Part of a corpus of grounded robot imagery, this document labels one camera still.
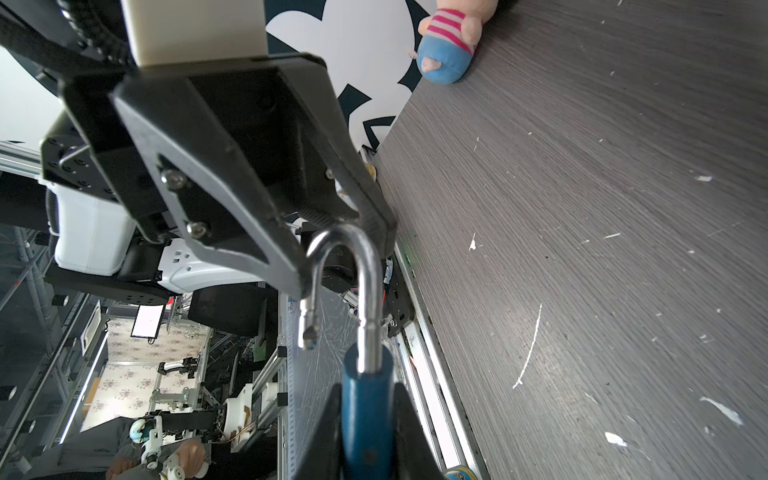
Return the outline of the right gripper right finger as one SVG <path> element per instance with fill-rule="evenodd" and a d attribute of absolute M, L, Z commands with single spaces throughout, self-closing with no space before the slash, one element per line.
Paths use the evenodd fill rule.
<path fill-rule="evenodd" d="M 395 438 L 393 479 L 444 480 L 406 387 L 394 385 Z"/>

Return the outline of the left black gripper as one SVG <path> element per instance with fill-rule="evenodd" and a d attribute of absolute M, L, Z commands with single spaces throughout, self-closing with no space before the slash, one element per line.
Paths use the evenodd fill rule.
<path fill-rule="evenodd" d="M 355 150 L 324 61 L 297 53 L 59 83 L 66 129 L 44 181 L 58 267 L 157 282 L 133 248 L 185 245 L 217 280 L 260 278 L 299 297 L 311 274 L 293 220 L 358 224 L 392 254 L 398 220 Z"/>

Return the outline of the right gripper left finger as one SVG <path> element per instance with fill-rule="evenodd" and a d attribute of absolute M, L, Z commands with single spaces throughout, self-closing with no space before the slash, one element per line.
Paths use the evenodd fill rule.
<path fill-rule="evenodd" d="M 331 387 L 308 448 L 298 464 L 296 480 L 339 480 L 343 470 L 341 433 L 342 386 Z"/>

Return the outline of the blue padlock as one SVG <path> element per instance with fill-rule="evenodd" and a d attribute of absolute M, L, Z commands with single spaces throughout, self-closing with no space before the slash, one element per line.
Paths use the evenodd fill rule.
<path fill-rule="evenodd" d="M 331 251 L 339 246 L 351 251 L 358 284 L 356 344 L 344 357 L 341 385 L 343 477 L 389 479 L 394 449 L 393 359 L 382 344 L 381 260 L 361 228 L 337 224 L 312 240 L 307 253 L 311 284 L 300 301 L 298 346 L 308 350 L 317 343 L 323 270 Z"/>

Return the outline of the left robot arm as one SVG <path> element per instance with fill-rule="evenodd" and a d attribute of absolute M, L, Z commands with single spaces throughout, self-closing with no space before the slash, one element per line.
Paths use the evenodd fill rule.
<path fill-rule="evenodd" d="M 38 174 L 55 279 L 139 305 L 258 281 L 303 297 L 323 269 L 293 215 L 392 252 L 325 62 L 270 55 L 262 2 L 9 1 L 1 44 L 64 106 Z"/>

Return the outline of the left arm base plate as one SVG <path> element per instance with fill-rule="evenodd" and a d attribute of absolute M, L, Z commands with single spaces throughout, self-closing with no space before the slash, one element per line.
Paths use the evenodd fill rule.
<path fill-rule="evenodd" d="M 334 286 L 343 301 L 356 314 L 359 288 L 357 285 L 357 267 L 351 251 L 346 247 L 337 247 L 332 251 L 334 259 L 330 270 L 335 276 Z M 406 285 L 406 276 L 395 254 L 383 261 L 383 296 L 382 326 L 388 338 L 399 335 L 415 319 L 415 307 Z"/>

